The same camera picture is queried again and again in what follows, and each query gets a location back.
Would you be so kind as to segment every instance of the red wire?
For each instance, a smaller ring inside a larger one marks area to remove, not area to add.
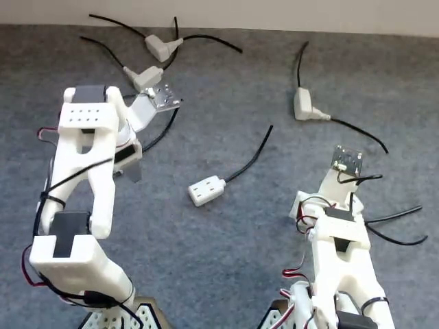
[[[44,282],[34,282],[32,281],[32,279],[30,278],[29,274],[27,273],[26,270],[26,264],[25,264],[25,255],[26,255],[26,251],[31,247],[32,245],[28,245],[23,252],[21,253],[21,271],[23,272],[23,275],[25,276],[25,279],[27,281],[28,284],[30,284],[33,287],[45,287],[46,284]]]
[[[279,293],[281,294],[281,296],[283,296],[283,297],[285,297],[285,298],[287,298],[287,299],[291,298],[291,294],[288,293],[285,289],[281,289],[281,290],[279,291]]]
[[[311,218],[311,219],[315,219],[315,220],[318,219],[316,216],[302,215],[302,216],[297,217],[296,220],[302,221],[302,223],[304,223],[305,225],[308,225],[308,223],[303,220],[304,218]]]
[[[282,317],[272,326],[270,329],[277,329],[283,325],[283,323],[288,319],[289,315],[294,310],[295,304],[292,304],[285,313],[283,313]]]

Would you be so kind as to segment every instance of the white plastic part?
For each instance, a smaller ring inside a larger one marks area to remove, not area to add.
[[[75,235],[71,255],[54,258],[57,237],[35,236],[29,261],[38,272],[49,278],[61,291],[80,294],[99,291],[127,306],[134,300],[134,287],[123,269],[107,258],[93,235]]]
[[[158,36],[153,34],[145,38],[146,47],[160,62],[166,61],[182,43],[182,38],[171,42],[163,42]]]
[[[136,315],[143,323],[145,329],[159,329],[160,324],[152,314],[149,306],[141,305],[136,312]],[[125,311],[120,310],[118,315],[108,314],[107,310],[103,312],[93,312],[87,321],[80,327],[80,329],[139,329],[140,326],[137,321],[131,318]]]
[[[304,328],[306,322],[311,317],[313,311],[313,304],[308,296],[308,282],[298,281],[291,285],[291,298],[289,303],[294,303],[294,310],[291,318],[294,320],[293,323],[296,324],[296,328]],[[314,319],[312,319],[308,324],[308,329],[317,328]]]
[[[151,66],[140,74],[131,71],[126,66],[123,67],[123,71],[130,78],[139,93],[142,93],[146,88],[159,83],[162,80],[163,75],[163,70],[157,66]]]
[[[225,186],[224,180],[219,179],[218,176],[211,176],[189,186],[187,191],[195,206],[199,207],[219,197],[224,192]]]
[[[80,169],[95,162],[114,158],[119,114],[114,100],[121,99],[118,88],[107,89],[108,103],[64,103],[61,110],[58,126],[58,146],[54,160],[51,185],[55,185]],[[82,154],[82,129],[94,129],[94,138],[91,149]],[[115,198],[115,183],[112,180],[113,161],[92,168],[69,182],[50,192],[50,195],[61,200],[67,200],[73,189],[82,180],[88,178],[94,194],[93,212],[91,215],[91,232],[97,239],[106,238],[111,231],[112,210]],[[61,211],[62,206],[48,199],[41,215],[41,224],[44,232],[49,227],[55,212]]]
[[[281,318],[281,316],[282,314],[281,312],[279,312],[279,310],[271,310],[268,313],[267,317],[265,318],[265,321],[262,323],[262,325],[259,328],[270,329],[273,326],[273,324],[275,324],[276,321],[278,321]],[[278,329],[289,329],[289,328],[290,327],[288,326],[288,319],[282,324],[282,326],[278,327]]]
[[[294,95],[294,116],[296,120],[331,120],[331,116],[311,105],[309,90],[299,87]]]
[[[337,182],[337,171],[330,169],[323,180],[318,195],[336,208],[348,210],[348,195],[356,190],[355,185]],[[303,192],[297,193],[290,216],[296,218],[300,201],[308,198]],[[353,221],[329,217],[324,209],[328,205],[319,199],[309,199],[302,205],[302,213],[318,218],[311,240],[315,281],[313,283],[313,307],[318,329],[337,328],[334,295],[346,291],[357,305],[363,305],[374,297],[385,297],[385,292],[377,282],[370,259],[370,241],[361,215],[363,204],[354,195]],[[338,252],[334,239],[349,240],[346,252]],[[365,310],[378,325],[378,329],[394,329],[392,315],[387,303],[374,303]]]

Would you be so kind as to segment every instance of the robotic arm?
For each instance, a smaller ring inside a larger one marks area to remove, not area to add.
[[[362,160],[361,153],[337,146],[318,193],[298,191],[289,216],[297,219],[298,228],[300,222],[306,227],[301,232],[312,245],[315,280],[298,281],[284,291],[288,308],[283,321],[279,309],[272,309],[260,328],[394,329],[370,259],[364,206],[355,195],[361,182],[382,176],[361,177]],[[283,275],[305,277],[296,273],[301,265]]]
[[[112,86],[79,86],[64,92],[58,146],[38,205],[29,261],[62,299],[95,311],[84,324],[87,328],[160,328],[151,303],[137,308],[132,281],[97,240],[111,231],[113,173],[137,167],[131,178],[140,178],[142,149],[136,133],[157,112],[179,106],[168,85],[160,84],[147,88],[129,108]],[[89,181],[94,194],[92,213],[65,211],[82,180]],[[133,309],[142,316],[136,319]]]

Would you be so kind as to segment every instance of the white power outlet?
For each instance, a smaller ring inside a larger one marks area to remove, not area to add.
[[[224,180],[219,179],[218,176],[211,176],[189,186],[187,191],[195,206],[199,207],[219,197],[224,192],[225,186]]]

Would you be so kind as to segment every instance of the silver metal plate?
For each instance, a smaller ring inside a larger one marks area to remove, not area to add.
[[[175,96],[169,85],[162,82],[148,88],[145,94],[151,99],[157,112],[174,110],[179,108],[182,102],[181,98]]]
[[[363,154],[354,149],[337,145],[332,156],[332,169],[347,175],[359,177],[363,165]]]

